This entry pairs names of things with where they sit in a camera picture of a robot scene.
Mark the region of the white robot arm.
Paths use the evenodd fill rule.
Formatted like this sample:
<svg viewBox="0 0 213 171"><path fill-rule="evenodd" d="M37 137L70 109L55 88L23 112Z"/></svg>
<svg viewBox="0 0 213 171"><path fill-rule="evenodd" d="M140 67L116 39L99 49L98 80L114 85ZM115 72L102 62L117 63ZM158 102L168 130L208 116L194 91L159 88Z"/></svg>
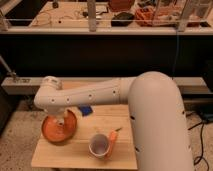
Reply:
<svg viewBox="0 0 213 171"><path fill-rule="evenodd" d="M185 108L177 84L156 71L74 89L46 76L34 104L48 112L87 105L126 104L138 171L194 171Z"/></svg>

